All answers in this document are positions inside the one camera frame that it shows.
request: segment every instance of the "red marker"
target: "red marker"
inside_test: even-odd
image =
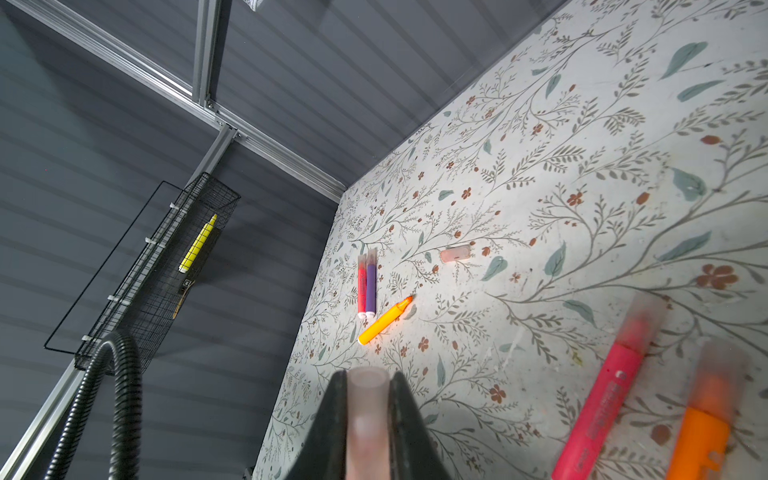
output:
[[[357,256],[357,318],[366,319],[366,256]]]
[[[657,296],[639,293],[632,300],[627,318],[554,467],[552,480],[586,480],[589,476],[666,312],[666,302]]]

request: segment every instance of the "purple marker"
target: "purple marker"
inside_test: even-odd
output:
[[[368,271],[366,274],[366,318],[372,321],[376,317],[376,268],[379,258],[376,249],[368,252]]]

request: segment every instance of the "floral tablecloth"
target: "floral tablecloth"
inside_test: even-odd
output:
[[[453,478],[543,480],[637,291],[668,318],[592,477],[664,478],[719,336],[753,359],[724,478],[765,478],[765,25],[762,0],[572,2],[353,185],[254,478],[290,469],[333,372],[374,365],[406,374]],[[372,247],[379,312],[417,297],[361,346]]]

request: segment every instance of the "black wire mesh basket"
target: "black wire mesh basket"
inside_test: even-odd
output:
[[[160,348],[240,195],[201,174],[184,188],[75,353],[85,370],[112,330],[130,333],[142,370]]]

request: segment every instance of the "uncapped orange marker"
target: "uncapped orange marker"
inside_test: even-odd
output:
[[[367,345],[368,342],[373,340],[373,337],[379,335],[386,327],[389,326],[390,323],[394,322],[397,317],[401,316],[403,312],[406,311],[406,307],[413,301],[413,295],[409,296],[402,302],[396,304],[394,307],[389,309],[387,313],[384,315],[381,315],[378,320],[376,320],[373,325],[369,326],[365,332],[363,332],[359,337],[357,337],[357,341],[360,342],[360,345]]]
[[[726,340],[704,346],[667,480],[719,475],[748,364],[746,353]]]

